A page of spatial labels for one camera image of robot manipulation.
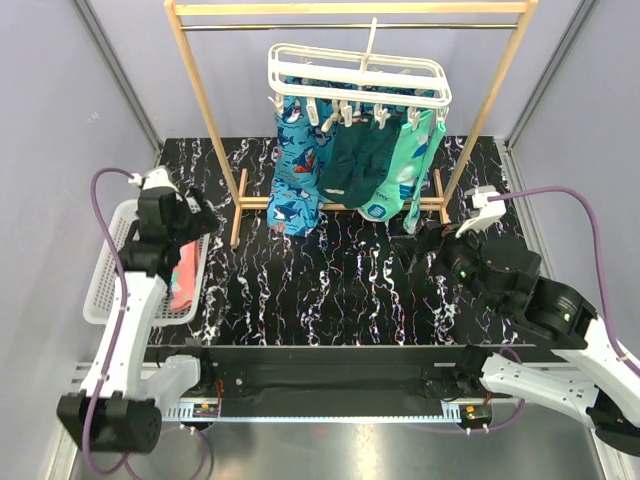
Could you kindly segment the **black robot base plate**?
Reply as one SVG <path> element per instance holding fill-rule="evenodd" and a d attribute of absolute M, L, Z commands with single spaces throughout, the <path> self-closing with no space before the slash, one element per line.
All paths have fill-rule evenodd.
<path fill-rule="evenodd" d="M 180 354 L 203 360 L 205 380 L 168 410 L 193 423 L 438 424 L 456 423 L 457 393 L 449 371 L 464 346 L 149 346 L 155 368 Z"/>

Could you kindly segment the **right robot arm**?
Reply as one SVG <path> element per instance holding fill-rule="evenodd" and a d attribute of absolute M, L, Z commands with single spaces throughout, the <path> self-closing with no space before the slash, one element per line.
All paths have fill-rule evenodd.
<path fill-rule="evenodd" d="M 574 288 L 541 276 L 540 256 L 508 237 L 484 239 L 456 224 L 424 227 L 391 243 L 407 272 L 425 257 L 448 270 L 489 312 L 584 374 L 558 377 L 468 345 L 445 379 L 466 396 L 482 390 L 569 416 L 606 445 L 639 454 L 639 379 L 617 360 L 604 319 Z"/>

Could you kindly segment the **dark teal sock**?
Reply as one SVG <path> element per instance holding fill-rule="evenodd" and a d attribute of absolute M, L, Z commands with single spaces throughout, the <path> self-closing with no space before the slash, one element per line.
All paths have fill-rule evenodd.
<path fill-rule="evenodd" d="M 339 124 L 336 130 L 332 153 L 322 167 L 318 190 L 326 199 L 343 204 L 350 190 L 358 156 L 364 146 L 373 117 L 356 117 L 350 126 Z"/>
<path fill-rule="evenodd" d="M 350 209 L 367 203 L 387 176 L 402 120 L 392 115 L 383 127 L 365 115 L 350 130 L 355 134 L 354 166 L 343 204 Z"/>

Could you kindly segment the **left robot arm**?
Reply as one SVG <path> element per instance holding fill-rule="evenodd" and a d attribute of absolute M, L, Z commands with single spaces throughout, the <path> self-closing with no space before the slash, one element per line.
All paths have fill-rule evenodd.
<path fill-rule="evenodd" d="M 148 379 L 142 366 L 157 310 L 168 295 L 183 246 L 217 227 L 212 205 L 195 189 L 144 190 L 116 256 L 113 306 L 97 355 L 76 393 L 63 395 L 57 416 L 80 450 L 147 454 L 161 419 L 180 396 L 208 394 L 216 372 L 200 354 L 174 354 Z"/>

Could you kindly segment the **pink sock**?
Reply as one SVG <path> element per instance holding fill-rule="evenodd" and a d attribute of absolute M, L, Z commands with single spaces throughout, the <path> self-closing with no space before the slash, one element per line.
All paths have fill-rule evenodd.
<path fill-rule="evenodd" d="M 172 273 L 169 301 L 169 310 L 171 312 L 181 312 L 192 306 L 195 298 L 196 277 L 195 279 L 185 278 L 178 281 L 174 279 Z"/>
<path fill-rule="evenodd" d="M 185 278 L 195 279 L 200 259 L 198 241 L 190 242 L 180 249 L 180 260 L 174 269 L 174 279 L 180 281 Z"/>

